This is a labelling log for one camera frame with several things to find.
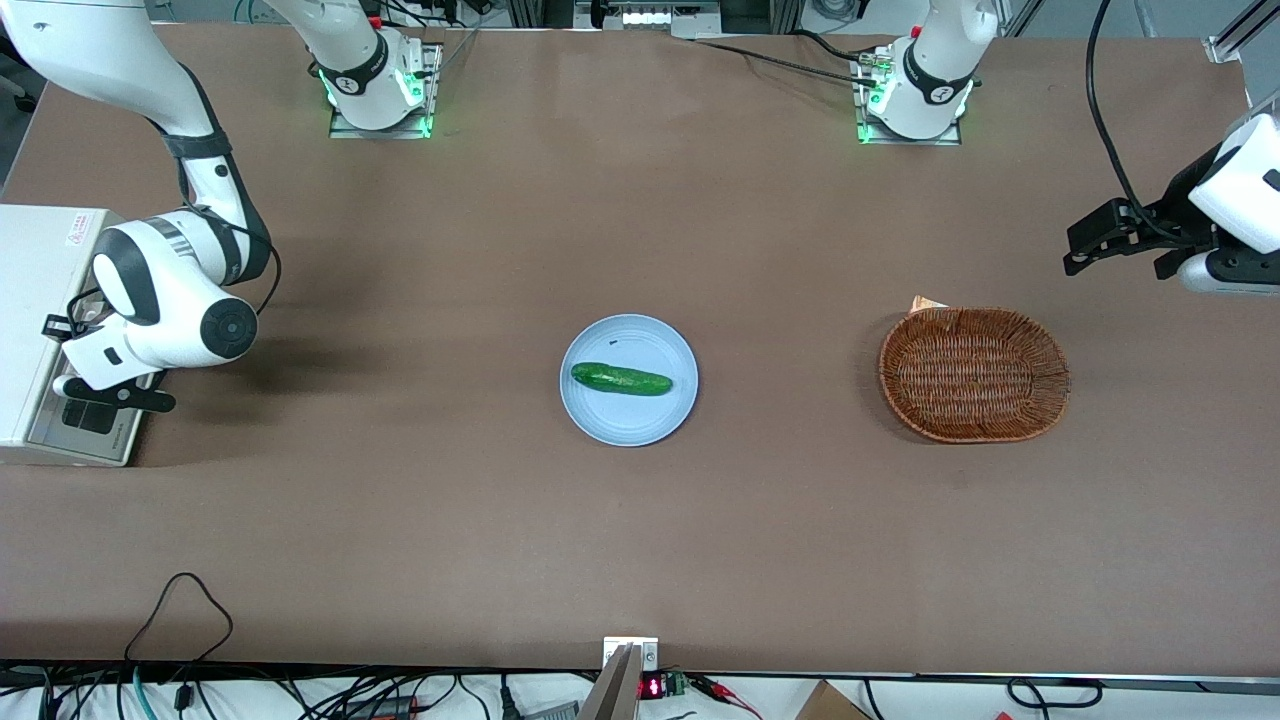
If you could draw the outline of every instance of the white equipment box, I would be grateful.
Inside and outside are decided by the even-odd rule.
[[[54,395],[50,382],[69,369],[58,342],[41,334],[49,314],[64,314],[90,287],[93,243],[120,222],[109,210],[0,205],[0,464],[129,460],[142,411]]]

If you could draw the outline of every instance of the metal mounting plate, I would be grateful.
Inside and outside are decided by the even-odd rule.
[[[613,652],[618,650],[618,646],[623,644],[637,644],[644,650],[644,671],[652,673],[658,669],[658,638],[635,638],[635,637],[608,637],[604,638],[604,659],[600,661],[600,667],[608,665],[609,659],[613,657]]]

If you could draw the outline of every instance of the warning label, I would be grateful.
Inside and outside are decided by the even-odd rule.
[[[72,220],[72,229],[67,233],[67,245],[84,245],[84,238],[88,237],[88,222],[91,219],[93,219],[91,213],[76,213],[76,219]]]

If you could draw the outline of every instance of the red digital display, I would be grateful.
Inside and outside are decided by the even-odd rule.
[[[640,700],[660,700],[667,697],[666,682],[662,673],[645,673],[636,688],[636,697]]]

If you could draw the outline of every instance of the connector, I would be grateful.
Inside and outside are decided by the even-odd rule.
[[[178,712],[191,707],[195,698],[191,694],[191,685],[183,683],[178,692],[173,693],[173,708]]]
[[[502,696],[502,720],[525,720],[525,716],[520,714],[520,708],[516,707],[516,698],[511,697],[511,688],[507,687],[507,675],[502,676],[502,689],[498,691]]]

